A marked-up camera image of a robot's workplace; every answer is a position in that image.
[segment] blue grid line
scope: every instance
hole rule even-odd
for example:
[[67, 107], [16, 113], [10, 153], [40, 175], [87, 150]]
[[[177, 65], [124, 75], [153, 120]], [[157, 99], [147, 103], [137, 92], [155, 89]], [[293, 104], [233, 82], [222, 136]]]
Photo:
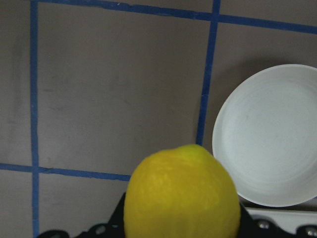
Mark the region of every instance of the blue grid line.
[[241, 16], [220, 15], [219, 22], [317, 34], [317, 26], [308, 26], [308, 25], [301, 25], [301, 24], [287, 23], [287, 22], [280, 22], [280, 21], [262, 20], [262, 19], [255, 19], [255, 18], [241, 17]]
[[209, 21], [211, 19], [211, 13], [207, 13], [207, 12], [195, 12], [190, 10], [181, 10], [181, 9], [147, 6], [147, 5], [129, 5], [127, 3], [113, 2], [113, 1], [103, 1], [103, 0], [34, 0], [34, 1], [76, 5], [76, 6], [92, 6], [92, 7], [100, 7], [100, 8], [104, 8], [108, 10], [127, 11], [127, 12], [162, 15], [162, 16], [174, 16], [174, 17], [180, 17], [180, 18], [189, 18], [189, 19], [206, 20], [206, 21]]
[[33, 237], [39, 235], [39, 150], [38, 150], [38, 3], [30, 2], [30, 104], [32, 152], [32, 221]]
[[[0, 170], [18, 171], [18, 172], [33, 172], [33, 166], [12, 165], [0, 163]], [[107, 179], [107, 180], [120, 180], [130, 181], [130, 175], [110, 174], [102, 172], [91, 172], [81, 170], [68, 170], [68, 169], [56, 169], [56, 168], [44, 168], [38, 167], [38, 173], [40, 174], [56, 174], [73, 177], [95, 178], [95, 179]]]
[[[180, 17], [180, 18], [189, 18], [189, 19], [205, 20], [205, 21], [212, 21], [213, 14], [216, 13], [215, 11], [212, 11], [213, 13], [209, 13], [209, 12], [195, 12], [191, 10], [156, 7], [156, 6], [148, 6], [148, 5], [129, 5], [127, 3], [104, 1], [104, 0], [32, 0], [32, 1], [76, 5], [76, 6], [101, 7], [108, 10], [127, 11], [127, 12], [162, 15], [162, 16], [174, 16], [174, 17]], [[237, 24], [237, 25], [264, 27], [264, 28], [277, 29], [277, 30], [317, 34], [316, 26], [301, 25], [296, 23], [271, 21], [271, 20], [256, 19], [256, 18], [241, 17], [241, 16], [222, 15], [222, 14], [219, 15], [219, 12], [216, 13], [216, 15], [219, 16], [218, 22], [221, 22], [221, 23], [231, 23], [231, 24]]]
[[214, 50], [216, 45], [220, 4], [221, 4], [221, 0], [214, 0], [213, 6], [212, 6], [213, 14], [212, 14], [212, 20], [211, 20], [209, 38], [208, 38], [205, 74], [204, 74], [202, 97], [200, 102], [197, 135], [196, 135], [196, 144], [199, 144], [199, 145], [202, 145], [204, 140], [204, 131], [205, 131], [207, 109], [208, 109], [208, 98], [209, 98], [209, 90], [210, 90], [210, 83], [211, 83], [213, 56], [214, 56]]

